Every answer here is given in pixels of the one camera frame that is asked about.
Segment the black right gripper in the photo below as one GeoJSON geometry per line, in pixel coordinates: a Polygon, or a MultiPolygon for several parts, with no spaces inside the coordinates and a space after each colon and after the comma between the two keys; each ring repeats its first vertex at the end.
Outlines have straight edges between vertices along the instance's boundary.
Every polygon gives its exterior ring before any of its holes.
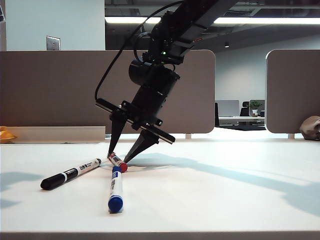
{"type": "Polygon", "coordinates": [[[159,143],[159,138],[172,144],[175,138],[159,129],[163,120],[157,117],[170,91],[180,76],[166,67],[130,67],[129,78],[139,85],[132,102],[123,101],[120,106],[102,98],[96,105],[110,113],[111,138],[107,157],[110,157],[119,141],[126,123],[134,130],[142,129],[138,139],[124,158],[128,163],[139,153],[159,143]]]}

